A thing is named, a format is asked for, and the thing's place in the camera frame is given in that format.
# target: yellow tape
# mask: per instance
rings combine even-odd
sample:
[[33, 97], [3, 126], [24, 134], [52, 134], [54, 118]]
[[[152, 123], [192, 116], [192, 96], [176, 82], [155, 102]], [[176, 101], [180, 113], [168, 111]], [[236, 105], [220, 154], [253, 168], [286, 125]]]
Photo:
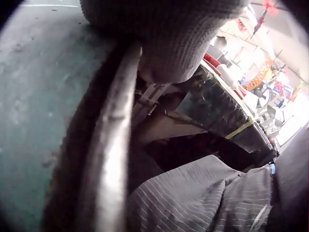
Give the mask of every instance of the yellow tape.
[[244, 129], [251, 126], [253, 123], [254, 123], [254, 121], [252, 119], [250, 119], [249, 122], [246, 122], [241, 127], [239, 127], [237, 130], [235, 130], [232, 133], [230, 133], [229, 135], [227, 135], [225, 138], [226, 139], [232, 138], [233, 136], [237, 135], [239, 132], [242, 132]]

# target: gray pinstripe fabric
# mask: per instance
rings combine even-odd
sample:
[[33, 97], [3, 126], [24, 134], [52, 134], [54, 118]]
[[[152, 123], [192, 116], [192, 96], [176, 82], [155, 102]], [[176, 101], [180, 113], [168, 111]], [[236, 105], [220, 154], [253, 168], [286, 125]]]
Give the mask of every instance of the gray pinstripe fabric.
[[257, 231], [270, 211], [271, 169], [241, 173], [211, 155], [153, 177], [129, 197], [134, 231]]

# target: orange garland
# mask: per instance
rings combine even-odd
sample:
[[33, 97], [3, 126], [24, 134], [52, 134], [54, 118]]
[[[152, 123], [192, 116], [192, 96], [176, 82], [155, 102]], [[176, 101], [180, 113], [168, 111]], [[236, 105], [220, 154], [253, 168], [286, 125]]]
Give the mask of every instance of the orange garland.
[[246, 83], [243, 87], [248, 91], [256, 88], [259, 84], [262, 83], [263, 79], [265, 78], [268, 70], [270, 69], [272, 65], [273, 65], [273, 60], [268, 59], [265, 62], [265, 64], [263, 64], [259, 73], [250, 82]]

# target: blue object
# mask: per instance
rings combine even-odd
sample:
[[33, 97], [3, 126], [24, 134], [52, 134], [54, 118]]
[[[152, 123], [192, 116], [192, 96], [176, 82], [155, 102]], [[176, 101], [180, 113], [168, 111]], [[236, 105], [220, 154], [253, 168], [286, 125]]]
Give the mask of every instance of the blue object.
[[276, 172], [276, 167], [275, 167], [275, 165], [274, 165], [274, 164], [270, 164], [269, 166], [271, 167], [271, 173], [272, 173], [272, 174], [275, 174], [275, 172]]

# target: teal surface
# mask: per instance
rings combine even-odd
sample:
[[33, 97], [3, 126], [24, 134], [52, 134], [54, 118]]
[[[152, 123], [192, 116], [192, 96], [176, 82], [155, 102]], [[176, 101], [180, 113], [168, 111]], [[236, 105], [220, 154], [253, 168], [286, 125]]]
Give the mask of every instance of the teal surface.
[[2, 32], [0, 210], [17, 229], [39, 231], [70, 118], [114, 46], [79, 7], [22, 7]]

